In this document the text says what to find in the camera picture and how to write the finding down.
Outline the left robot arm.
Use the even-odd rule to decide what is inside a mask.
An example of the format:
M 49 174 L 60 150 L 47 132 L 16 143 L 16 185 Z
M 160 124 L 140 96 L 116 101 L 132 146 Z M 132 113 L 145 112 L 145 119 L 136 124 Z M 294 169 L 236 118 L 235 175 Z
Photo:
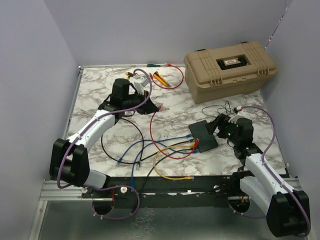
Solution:
M 76 187 L 91 187 L 97 196 L 106 197 L 111 190 L 109 176 L 90 168 L 89 152 L 98 139 L 125 114 L 136 111 L 141 115 L 158 112 L 150 100 L 152 81 L 149 76 L 136 75 L 129 81 L 117 78 L 111 94 L 99 105 L 92 119 L 67 139 L 57 139 L 52 148 L 50 176 Z

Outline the black power adapter with cable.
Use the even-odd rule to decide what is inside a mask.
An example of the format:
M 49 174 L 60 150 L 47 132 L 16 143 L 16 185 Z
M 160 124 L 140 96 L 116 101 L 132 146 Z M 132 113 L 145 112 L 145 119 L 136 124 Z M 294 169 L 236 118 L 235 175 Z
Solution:
M 215 108 L 215 110 L 207 112 L 207 110 L 212 108 Z M 205 106 L 201 109 L 201 113 L 207 117 L 215 117 L 218 114 L 225 114 L 226 116 L 235 114 L 229 101 L 225 101 L 224 104 L 213 104 Z

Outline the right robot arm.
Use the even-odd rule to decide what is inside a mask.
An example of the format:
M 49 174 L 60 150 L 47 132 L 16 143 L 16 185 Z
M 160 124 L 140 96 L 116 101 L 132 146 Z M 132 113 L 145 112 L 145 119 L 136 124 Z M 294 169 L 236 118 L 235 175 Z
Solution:
M 231 142 L 235 157 L 251 173 L 231 181 L 230 191 L 236 196 L 247 194 L 259 206 L 275 237 L 308 236 L 311 231 L 309 197 L 287 183 L 268 163 L 253 141 L 253 122 L 239 115 L 220 114 L 205 127 L 210 134 L 218 131 L 218 138 Z

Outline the black network switch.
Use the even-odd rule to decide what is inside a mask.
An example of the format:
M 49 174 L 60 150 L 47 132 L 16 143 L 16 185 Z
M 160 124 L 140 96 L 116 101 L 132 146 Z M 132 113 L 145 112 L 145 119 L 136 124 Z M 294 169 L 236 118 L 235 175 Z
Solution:
M 197 149 L 200 153 L 216 149 L 219 146 L 214 135 L 207 129 L 208 124 L 206 120 L 202 120 L 188 126 L 193 138 L 199 140 Z

